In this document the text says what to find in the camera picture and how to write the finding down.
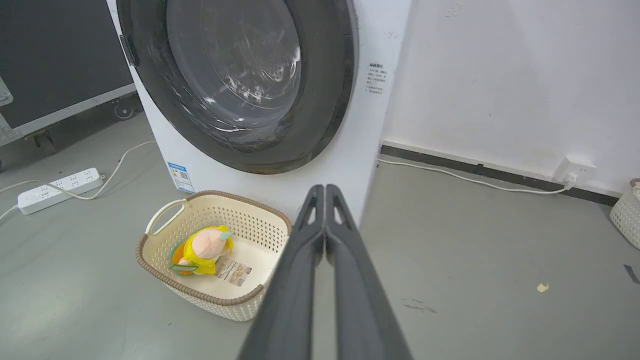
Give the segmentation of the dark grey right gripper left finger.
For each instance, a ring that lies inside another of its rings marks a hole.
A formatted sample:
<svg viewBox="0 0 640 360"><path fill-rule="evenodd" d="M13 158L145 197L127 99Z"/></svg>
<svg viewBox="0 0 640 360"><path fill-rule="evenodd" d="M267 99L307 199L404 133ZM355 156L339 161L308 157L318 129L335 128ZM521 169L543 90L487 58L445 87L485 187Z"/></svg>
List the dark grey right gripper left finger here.
<svg viewBox="0 0 640 360"><path fill-rule="evenodd" d="M309 189L238 360L312 360L316 268L323 257L325 188Z"/></svg>

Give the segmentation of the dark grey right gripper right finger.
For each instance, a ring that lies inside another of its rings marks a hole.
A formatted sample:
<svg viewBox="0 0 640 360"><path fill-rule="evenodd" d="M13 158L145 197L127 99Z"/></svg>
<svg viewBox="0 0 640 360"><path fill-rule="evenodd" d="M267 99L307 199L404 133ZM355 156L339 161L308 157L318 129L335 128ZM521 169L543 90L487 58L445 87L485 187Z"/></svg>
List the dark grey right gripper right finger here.
<svg viewBox="0 0 640 360"><path fill-rule="evenodd" d="M337 360L414 360L342 191L326 186L326 256L334 268Z"/></svg>

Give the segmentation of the white front-load washing machine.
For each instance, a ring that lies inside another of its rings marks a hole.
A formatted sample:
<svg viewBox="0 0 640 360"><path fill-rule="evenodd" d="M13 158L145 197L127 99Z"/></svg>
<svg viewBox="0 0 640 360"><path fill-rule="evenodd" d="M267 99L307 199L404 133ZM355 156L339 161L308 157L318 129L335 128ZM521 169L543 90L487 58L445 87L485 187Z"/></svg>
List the white front-load washing machine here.
<svg viewBox="0 0 640 360"><path fill-rule="evenodd" d="M113 23L171 178L167 162L186 168L196 193L222 191L244 196L282 211L291 220L296 218L312 186L333 184L339 187L350 213L359 223L377 167L413 4L414 0L350 0L356 63L345 117L318 156L299 168L277 174L249 173L226 166L178 133L155 105L126 55L116 0Z"/></svg>

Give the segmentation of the dark round washing machine door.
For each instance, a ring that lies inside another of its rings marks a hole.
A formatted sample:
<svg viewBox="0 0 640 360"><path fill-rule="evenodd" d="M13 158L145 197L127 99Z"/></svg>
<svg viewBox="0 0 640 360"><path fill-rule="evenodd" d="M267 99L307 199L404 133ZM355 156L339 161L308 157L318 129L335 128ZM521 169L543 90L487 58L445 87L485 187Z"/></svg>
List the dark round washing machine door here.
<svg viewBox="0 0 640 360"><path fill-rule="evenodd" d="M116 0L125 54L165 119L224 166L317 157L355 78L350 0Z"/></svg>

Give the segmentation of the white paper label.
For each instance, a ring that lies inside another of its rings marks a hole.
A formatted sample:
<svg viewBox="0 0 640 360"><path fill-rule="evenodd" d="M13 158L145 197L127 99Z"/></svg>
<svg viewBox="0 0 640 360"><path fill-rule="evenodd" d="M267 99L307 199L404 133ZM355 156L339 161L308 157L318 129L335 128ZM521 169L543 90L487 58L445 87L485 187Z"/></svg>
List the white paper label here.
<svg viewBox="0 0 640 360"><path fill-rule="evenodd" d="M215 265L215 268L215 276L219 280L239 288L244 285L253 271L252 267L231 258L224 259L221 264Z"/></svg>

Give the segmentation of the cream perforated laundry basket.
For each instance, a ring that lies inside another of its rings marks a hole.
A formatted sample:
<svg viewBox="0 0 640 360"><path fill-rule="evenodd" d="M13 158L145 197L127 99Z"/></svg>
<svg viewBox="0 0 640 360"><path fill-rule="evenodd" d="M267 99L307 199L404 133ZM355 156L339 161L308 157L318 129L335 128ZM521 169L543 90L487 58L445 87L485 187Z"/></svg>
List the cream perforated laundry basket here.
<svg viewBox="0 0 640 360"><path fill-rule="evenodd" d="M234 248L230 258L253 270L242 287L214 275L171 271L174 249L196 231L226 226ZM281 253L291 234L288 217L277 209L237 194L201 191L167 203L153 215L135 249L142 269L192 305L231 321L253 319L265 298Z"/></svg>

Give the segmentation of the yellow plush doll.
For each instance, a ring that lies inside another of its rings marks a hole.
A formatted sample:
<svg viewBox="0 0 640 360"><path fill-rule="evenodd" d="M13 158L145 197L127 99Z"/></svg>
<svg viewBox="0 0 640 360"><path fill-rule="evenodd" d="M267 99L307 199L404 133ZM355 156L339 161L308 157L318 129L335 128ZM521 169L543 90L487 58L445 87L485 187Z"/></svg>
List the yellow plush doll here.
<svg viewBox="0 0 640 360"><path fill-rule="evenodd" d="M230 255L233 248L232 233L227 226L204 227L176 246L169 269L181 276L214 275L217 260Z"/></svg>

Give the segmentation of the blue energy label sticker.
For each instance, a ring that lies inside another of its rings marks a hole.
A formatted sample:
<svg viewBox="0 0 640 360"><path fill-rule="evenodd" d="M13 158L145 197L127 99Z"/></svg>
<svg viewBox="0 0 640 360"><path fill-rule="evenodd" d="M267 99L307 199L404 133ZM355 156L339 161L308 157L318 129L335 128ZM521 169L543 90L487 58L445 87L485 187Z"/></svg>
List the blue energy label sticker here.
<svg viewBox="0 0 640 360"><path fill-rule="evenodd" d="M174 185L180 191L184 191L190 194L195 193L194 186L190 180L190 176L185 167L174 164L173 162L167 162L167 168L173 178Z"/></svg>

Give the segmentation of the white power strip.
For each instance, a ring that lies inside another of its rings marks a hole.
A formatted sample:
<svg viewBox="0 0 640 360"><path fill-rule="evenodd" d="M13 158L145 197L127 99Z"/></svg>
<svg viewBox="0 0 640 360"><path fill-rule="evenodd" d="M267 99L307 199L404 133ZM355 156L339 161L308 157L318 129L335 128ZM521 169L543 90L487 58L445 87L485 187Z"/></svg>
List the white power strip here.
<svg viewBox="0 0 640 360"><path fill-rule="evenodd" d="M71 194L80 196L102 187L104 183L105 176L96 168L89 168L19 194L17 207L24 215L34 214L71 199Z"/></svg>

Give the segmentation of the white woven basket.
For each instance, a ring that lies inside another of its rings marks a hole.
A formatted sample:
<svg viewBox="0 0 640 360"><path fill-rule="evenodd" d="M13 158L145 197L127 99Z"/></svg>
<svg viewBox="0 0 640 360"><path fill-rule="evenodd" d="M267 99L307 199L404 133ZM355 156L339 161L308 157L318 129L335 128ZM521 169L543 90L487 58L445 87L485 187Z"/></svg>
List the white woven basket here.
<svg viewBox="0 0 640 360"><path fill-rule="evenodd" d="M640 178L630 181L609 216L626 241L640 251Z"/></svg>

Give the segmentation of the black flight case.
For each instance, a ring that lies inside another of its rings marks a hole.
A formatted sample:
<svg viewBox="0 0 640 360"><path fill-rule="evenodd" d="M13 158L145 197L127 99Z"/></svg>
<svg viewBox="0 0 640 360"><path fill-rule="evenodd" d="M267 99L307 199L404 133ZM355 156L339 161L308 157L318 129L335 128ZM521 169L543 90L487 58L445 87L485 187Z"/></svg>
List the black flight case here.
<svg viewBox="0 0 640 360"><path fill-rule="evenodd" d="M127 120L142 107L114 25L115 0L0 0L0 147L32 139L109 104Z"/></svg>

